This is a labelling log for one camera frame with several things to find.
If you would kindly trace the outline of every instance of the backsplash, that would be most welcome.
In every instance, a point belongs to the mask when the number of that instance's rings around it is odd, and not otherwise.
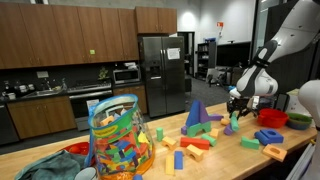
[[[123,63],[97,63],[97,64],[82,64],[82,65],[66,65],[55,67],[39,67],[39,68],[24,68],[24,69],[9,69],[0,70],[0,92],[4,91],[4,81],[8,80],[11,86],[14,86],[19,80],[21,84],[34,84],[37,89],[41,89],[41,83],[44,78],[38,78],[38,71],[47,71],[51,87],[62,84],[62,78],[65,78],[67,86],[71,87],[77,80],[92,80],[98,79],[100,69],[105,67],[108,70],[108,76],[113,79],[112,71],[115,68],[121,68]]]

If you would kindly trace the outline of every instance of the cloth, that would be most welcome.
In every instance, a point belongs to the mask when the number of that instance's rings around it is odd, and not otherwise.
[[[62,150],[24,167],[15,180],[73,180],[86,156]]]

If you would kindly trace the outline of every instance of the microwave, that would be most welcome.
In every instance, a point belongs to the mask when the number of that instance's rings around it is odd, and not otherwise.
[[[140,81],[139,69],[116,69],[113,71],[113,79],[115,84],[124,84]]]

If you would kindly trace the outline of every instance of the doorway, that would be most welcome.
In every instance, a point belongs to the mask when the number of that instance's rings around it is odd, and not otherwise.
[[[194,32],[178,32],[177,34],[184,37],[184,68],[186,75],[194,77]]]

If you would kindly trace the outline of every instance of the wooden countertop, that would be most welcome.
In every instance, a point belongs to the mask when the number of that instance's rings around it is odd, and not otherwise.
[[[228,117],[225,103],[207,108],[209,114],[218,113]],[[254,133],[265,127],[259,126],[256,119],[248,115],[239,120],[240,130],[231,136],[223,134],[224,127],[220,122],[212,122],[213,128],[219,129],[217,145],[205,151],[204,159],[196,162],[191,157],[184,157],[184,169],[175,170],[175,176],[165,174],[165,158],[167,154],[173,153],[161,143],[156,141],[156,128],[162,127],[165,136],[177,141],[182,137],[180,128],[185,124],[187,113],[170,116],[160,120],[147,123],[153,142],[156,146],[156,157],[152,167],[143,175],[143,179],[149,180],[155,177],[161,179],[243,179],[249,175],[268,166],[275,160],[262,154],[264,146],[259,150],[247,149],[240,145],[241,136],[252,139]],[[277,129],[284,136],[282,144],[277,147],[292,152],[307,144],[311,138],[315,138],[315,128],[305,131],[293,130],[288,127]],[[14,176],[26,165],[48,156],[59,149],[77,142],[88,141],[89,136],[82,136],[57,143],[26,149],[18,152],[8,153],[0,156],[1,179],[13,179]]]

